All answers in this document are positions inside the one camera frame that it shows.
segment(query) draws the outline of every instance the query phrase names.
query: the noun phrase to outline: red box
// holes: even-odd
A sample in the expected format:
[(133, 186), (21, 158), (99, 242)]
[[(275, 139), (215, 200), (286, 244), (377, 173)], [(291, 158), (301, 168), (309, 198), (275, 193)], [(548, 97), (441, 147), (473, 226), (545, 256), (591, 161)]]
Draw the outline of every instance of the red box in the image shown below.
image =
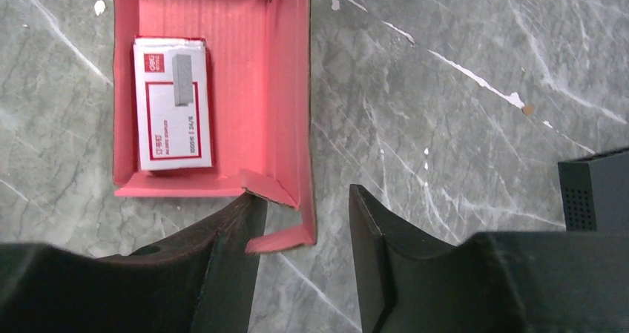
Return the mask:
[[(253, 239), (249, 252), (314, 245), (310, 0), (114, 0), (114, 7), (116, 195), (224, 197), (250, 191), (299, 209), (303, 223)], [(136, 36), (207, 43), (212, 168), (139, 170), (131, 58)]]

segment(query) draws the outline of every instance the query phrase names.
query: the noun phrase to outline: speaker grille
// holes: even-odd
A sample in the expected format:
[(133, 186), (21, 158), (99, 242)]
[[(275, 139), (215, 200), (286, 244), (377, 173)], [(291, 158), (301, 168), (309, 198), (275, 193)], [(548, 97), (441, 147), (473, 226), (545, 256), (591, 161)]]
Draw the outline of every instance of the speaker grille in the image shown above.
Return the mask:
[(596, 218), (589, 191), (564, 188), (564, 215), (568, 231), (595, 231)]

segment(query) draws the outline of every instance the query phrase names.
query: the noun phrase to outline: gray marble table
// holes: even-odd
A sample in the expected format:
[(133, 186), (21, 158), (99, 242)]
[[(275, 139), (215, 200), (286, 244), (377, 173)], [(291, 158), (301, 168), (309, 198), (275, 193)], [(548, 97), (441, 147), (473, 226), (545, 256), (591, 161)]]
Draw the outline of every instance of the gray marble table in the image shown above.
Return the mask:
[[(1, 241), (129, 254), (231, 200), (112, 195), (97, 1), (0, 0)], [(358, 330), (350, 183), (450, 243), (564, 230), (556, 162), (629, 142), (628, 49), (629, 0), (312, 0), (319, 243), (262, 258), (251, 332)]]

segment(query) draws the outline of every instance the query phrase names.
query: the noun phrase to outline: red rectangular border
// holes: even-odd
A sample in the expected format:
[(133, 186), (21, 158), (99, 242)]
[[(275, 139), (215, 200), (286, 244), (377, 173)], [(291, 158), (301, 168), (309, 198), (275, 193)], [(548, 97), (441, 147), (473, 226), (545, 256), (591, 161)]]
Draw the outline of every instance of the red rectangular border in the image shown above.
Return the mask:
[(153, 134), (151, 133), (151, 100), (148, 91), (152, 85), (172, 85), (173, 82), (145, 82), (146, 84), (146, 119), (148, 126), (148, 152), (151, 161), (161, 160), (180, 160), (180, 159), (201, 159), (201, 117), (199, 109), (199, 82), (192, 82), (194, 85), (194, 107), (197, 110), (197, 146), (199, 147), (199, 155), (193, 156), (170, 156), (170, 157), (153, 157)]

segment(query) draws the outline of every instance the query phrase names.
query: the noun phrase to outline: brown stain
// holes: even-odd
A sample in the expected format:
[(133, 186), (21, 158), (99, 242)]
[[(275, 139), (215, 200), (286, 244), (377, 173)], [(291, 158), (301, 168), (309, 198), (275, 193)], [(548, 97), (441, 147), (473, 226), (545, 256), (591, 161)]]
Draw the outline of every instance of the brown stain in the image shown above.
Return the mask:
[(530, 116), (531, 114), (533, 114), (534, 110), (535, 110), (535, 106), (534, 105), (525, 105), (522, 108), (522, 113), (524, 113), (525, 116)]

